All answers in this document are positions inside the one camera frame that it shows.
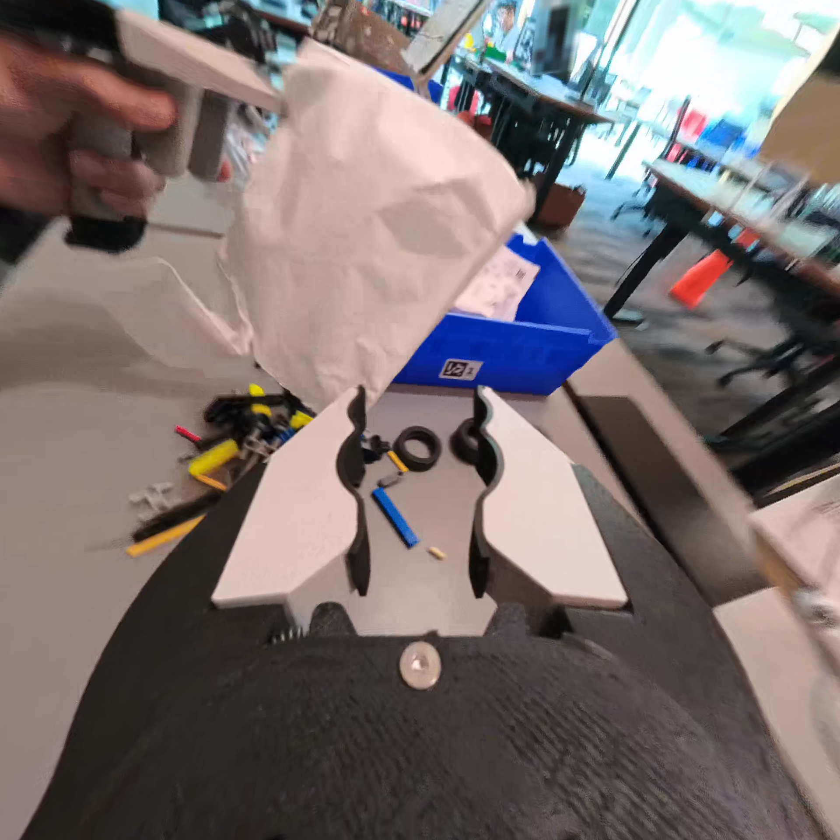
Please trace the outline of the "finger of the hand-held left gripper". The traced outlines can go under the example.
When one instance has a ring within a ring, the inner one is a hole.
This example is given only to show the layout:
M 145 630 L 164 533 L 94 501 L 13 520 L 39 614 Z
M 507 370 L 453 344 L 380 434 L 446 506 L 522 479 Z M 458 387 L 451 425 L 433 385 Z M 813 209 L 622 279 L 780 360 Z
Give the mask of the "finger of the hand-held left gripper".
M 132 64 L 269 112 L 286 110 L 284 94 L 252 59 L 128 9 L 116 9 L 114 21 Z

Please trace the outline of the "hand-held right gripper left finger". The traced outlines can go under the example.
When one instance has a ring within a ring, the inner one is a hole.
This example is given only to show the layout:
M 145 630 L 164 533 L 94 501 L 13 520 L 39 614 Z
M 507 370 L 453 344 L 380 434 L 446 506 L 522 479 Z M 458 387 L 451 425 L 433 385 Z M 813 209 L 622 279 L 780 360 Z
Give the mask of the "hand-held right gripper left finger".
M 364 388 L 351 387 L 267 460 L 213 591 L 217 609 L 280 606 L 308 627 L 318 605 L 368 595 L 365 409 Z

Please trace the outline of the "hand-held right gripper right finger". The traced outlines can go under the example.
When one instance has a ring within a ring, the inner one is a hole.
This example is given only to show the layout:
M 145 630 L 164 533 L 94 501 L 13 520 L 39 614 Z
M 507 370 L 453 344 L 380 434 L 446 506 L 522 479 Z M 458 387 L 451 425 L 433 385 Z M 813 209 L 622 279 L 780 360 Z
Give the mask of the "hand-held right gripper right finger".
M 488 386 L 471 425 L 484 485 L 469 537 L 474 597 L 522 606 L 533 630 L 567 608 L 628 608 L 574 462 Z

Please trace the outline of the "blue plastic bin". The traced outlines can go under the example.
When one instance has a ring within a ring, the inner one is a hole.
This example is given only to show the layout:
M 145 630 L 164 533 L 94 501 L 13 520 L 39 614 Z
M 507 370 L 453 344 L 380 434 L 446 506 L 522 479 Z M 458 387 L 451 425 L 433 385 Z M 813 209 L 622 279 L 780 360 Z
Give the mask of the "blue plastic bin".
M 546 239 L 521 226 L 507 249 L 539 269 L 513 320 L 447 313 L 394 384 L 547 396 L 614 341 L 612 324 Z

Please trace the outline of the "person's left forearm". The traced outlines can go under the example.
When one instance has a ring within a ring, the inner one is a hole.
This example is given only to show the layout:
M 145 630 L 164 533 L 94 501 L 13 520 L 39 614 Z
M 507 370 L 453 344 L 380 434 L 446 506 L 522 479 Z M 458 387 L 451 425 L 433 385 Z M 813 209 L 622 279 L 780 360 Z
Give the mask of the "person's left forearm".
M 41 213 L 1 206 L 2 262 L 10 266 L 17 263 L 51 221 L 51 217 Z

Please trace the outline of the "pile of lego pieces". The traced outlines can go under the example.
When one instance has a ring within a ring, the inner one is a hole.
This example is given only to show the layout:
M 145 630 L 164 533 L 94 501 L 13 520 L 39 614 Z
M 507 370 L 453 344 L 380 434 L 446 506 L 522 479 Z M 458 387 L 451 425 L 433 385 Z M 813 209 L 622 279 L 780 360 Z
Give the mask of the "pile of lego pieces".
M 253 383 L 244 392 L 216 396 L 203 410 L 204 433 L 175 427 L 175 434 L 192 447 L 182 458 L 186 476 L 203 493 L 175 500 L 173 485 L 157 484 L 135 495 L 132 504 L 145 506 L 146 512 L 126 554 L 136 559 L 184 538 L 236 482 L 264 465 L 315 416 L 283 387 L 270 392 Z

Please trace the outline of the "blue lego beam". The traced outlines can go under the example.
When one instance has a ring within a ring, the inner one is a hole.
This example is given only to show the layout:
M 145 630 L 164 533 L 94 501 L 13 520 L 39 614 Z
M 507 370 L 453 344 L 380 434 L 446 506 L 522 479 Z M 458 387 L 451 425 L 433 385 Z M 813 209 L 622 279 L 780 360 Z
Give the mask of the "blue lego beam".
M 378 487 L 372 491 L 371 497 L 376 506 L 381 510 L 383 516 L 389 522 L 393 531 L 406 546 L 407 549 L 412 549 L 419 544 L 419 538 L 415 531 L 408 524 L 399 508 L 394 503 L 393 499 L 388 495 L 385 488 Z

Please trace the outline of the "black lego tire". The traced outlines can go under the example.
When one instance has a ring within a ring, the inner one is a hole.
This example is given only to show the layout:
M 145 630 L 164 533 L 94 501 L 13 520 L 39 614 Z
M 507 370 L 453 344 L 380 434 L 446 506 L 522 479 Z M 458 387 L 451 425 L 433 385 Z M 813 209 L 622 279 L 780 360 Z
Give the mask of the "black lego tire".
M 412 425 L 397 435 L 392 451 L 408 471 L 425 473 L 436 466 L 443 445 L 432 429 Z
M 473 418 L 462 421 L 449 438 L 449 448 L 461 463 L 477 467 L 480 461 L 482 436 Z

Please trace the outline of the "person's left hand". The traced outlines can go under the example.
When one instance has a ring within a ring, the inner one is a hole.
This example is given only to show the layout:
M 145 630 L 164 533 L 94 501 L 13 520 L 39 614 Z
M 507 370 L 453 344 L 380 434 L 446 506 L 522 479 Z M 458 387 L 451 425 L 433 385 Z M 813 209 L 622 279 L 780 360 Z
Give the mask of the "person's left hand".
M 94 59 L 3 33 L 2 207 L 68 216 L 72 183 L 78 180 L 115 213 L 145 217 L 165 187 L 164 177 L 141 161 L 68 151 L 64 134 L 79 114 L 155 133 L 170 127 L 176 108 L 165 92 L 127 80 Z

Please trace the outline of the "orange cone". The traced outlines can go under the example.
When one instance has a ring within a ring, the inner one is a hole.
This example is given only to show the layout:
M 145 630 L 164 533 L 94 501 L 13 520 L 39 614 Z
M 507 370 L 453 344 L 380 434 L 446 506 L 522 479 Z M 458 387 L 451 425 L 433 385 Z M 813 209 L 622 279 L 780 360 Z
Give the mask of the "orange cone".
M 732 260 L 716 249 L 690 267 L 669 289 L 668 296 L 685 309 L 695 310 L 731 266 Z

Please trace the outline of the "cardboard box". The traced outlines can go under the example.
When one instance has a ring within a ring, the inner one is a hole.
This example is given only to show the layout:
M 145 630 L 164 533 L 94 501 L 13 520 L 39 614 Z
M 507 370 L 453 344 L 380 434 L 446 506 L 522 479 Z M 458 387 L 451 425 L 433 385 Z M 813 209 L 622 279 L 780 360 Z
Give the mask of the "cardboard box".
M 537 213 L 535 224 L 552 230 L 567 229 L 581 210 L 585 197 L 584 185 L 568 186 L 554 183 Z

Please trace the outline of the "dark table with black legs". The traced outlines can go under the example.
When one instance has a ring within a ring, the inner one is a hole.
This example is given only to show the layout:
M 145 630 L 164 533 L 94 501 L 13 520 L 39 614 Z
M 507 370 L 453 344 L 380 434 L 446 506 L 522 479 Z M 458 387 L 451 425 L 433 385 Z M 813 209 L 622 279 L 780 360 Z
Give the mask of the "dark table with black legs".
M 552 77 L 533 77 L 463 49 L 456 56 L 462 71 L 457 108 L 465 109 L 474 91 L 488 97 L 490 144 L 535 190 L 529 219 L 534 224 L 584 131 L 593 125 L 614 124 L 616 115 L 577 98 Z

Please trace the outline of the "wooden table with black legs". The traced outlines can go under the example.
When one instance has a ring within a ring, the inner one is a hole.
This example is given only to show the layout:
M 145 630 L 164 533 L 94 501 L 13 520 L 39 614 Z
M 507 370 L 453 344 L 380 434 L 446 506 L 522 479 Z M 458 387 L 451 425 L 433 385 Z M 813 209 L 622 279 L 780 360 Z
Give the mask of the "wooden table with black legs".
M 772 196 L 750 182 L 664 160 L 647 162 L 645 169 L 655 184 L 644 213 L 663 227 L 620 280 L 603 313 L 617 320 L 651 270 L 689 236 L 719 251 L 746 280 L 759 283 L 788 336 L 759 351 L 751 365 L 723 375 L 719 384 L 762 372 L 784 375 L 788 385 L 708 439 L 719 451 L 756 446 L 762 427 L 809 403 L 838 379 L 838 266 L 818 256 L 838 239 L 838 230 L 793 217 L 787 195 Z

